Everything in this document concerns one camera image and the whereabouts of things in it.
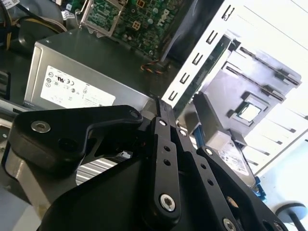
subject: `cable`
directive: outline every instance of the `cable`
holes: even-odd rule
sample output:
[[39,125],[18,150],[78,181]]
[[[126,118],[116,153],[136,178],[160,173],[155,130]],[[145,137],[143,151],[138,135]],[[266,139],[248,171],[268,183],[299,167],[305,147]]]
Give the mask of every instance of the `cable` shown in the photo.
[[161,75],[161,74],[163,74],[164,72],[162,72],[162,71],[157,71],[157,70],[152,70],[152,69],[150,69],[150,68],[148,67],[148,66],[155,65],[155,64],[158,63],[158,62],[159,62],[159,60],[155,60],[155,61],[149,62],[149,63],[147,63],[147,64],[142,65],[142,66],[140,67],[140,69],[141,69],[142,71],[147,71],[147,72],[156,73],[156,74]]
[[12,19],[7,11],[7,9],[5,8],[3,2],[0,0],[0,7],[1,7],[1,11],[4,15],[4,27],[6,30],[6,40],[5,40],[5,45],[6,45],[6,50],[9,49],[10,47],[10,42],[11,42],[11,27],[12,27]]
[[23,5],[21,5],[20,3],[17,4],[16,7],[17,7],[19,10],[25,12],[25,13],[26,13],[27,15],[29,15],[32,19],[35,19],[35,20],[37,20],[37,21],[40,21],[40,22],[42,22],[42,23],[44,23],[44,24],[49,25],[49,26],[50,26],[49,28],[51,28],[51,27],[53,27],[53,26],[57,26],[57,27],[60,28],[62,31],[67,31],[67,29],[66,29],[62,24],[60,24],[59,22],[57,22],[57,21],[55,21],[55,20],[53,20],[53,19],[47,19],[47,20],[46,20],[46,18],[39,17],[39,16],[37,16],[36,14],[32,13],[31,11],[29,11],[27,8],[25,8],[25,7],[24,7]]
[[64,25],[62,25],[61,23],[59,23],[58,21],[53,20],[51,18],[44,18],[44,17],[41,17],[41,18],[44,19],[47,22],[58,25],[63,31],[65,31],[65,32],[67,31],[66,27]]
[[34,19],[34,18],[28,18],[28,19],[25,19],[24,21],[29,21],[29,22],[33,22],[33,23],[38,23],[38,24],[41,24],[41,25],[43,25],[43,26],[48,27],[48,28],[51,29],[52,31],[56,32],[57,34],[60,34],[60,33],[61,33],[60,31],[56,30],[56,29],[53,28],[52,26],[50,26],[50,25],[48,25],[48,24],[46,24],[46,23],[44,23],[44,22],[41,22],[41,21],[39,21],[39,20],[36,20],[36,19]]

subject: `motherboard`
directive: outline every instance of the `motherboard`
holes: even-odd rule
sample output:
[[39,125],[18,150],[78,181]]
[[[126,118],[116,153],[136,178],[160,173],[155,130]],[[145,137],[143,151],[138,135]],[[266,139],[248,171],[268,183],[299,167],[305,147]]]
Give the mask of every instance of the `motherboard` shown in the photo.
[[94,0],[88,24],[110,32],[106,35],[128,44],[152,59],[168,33],[183,0]]

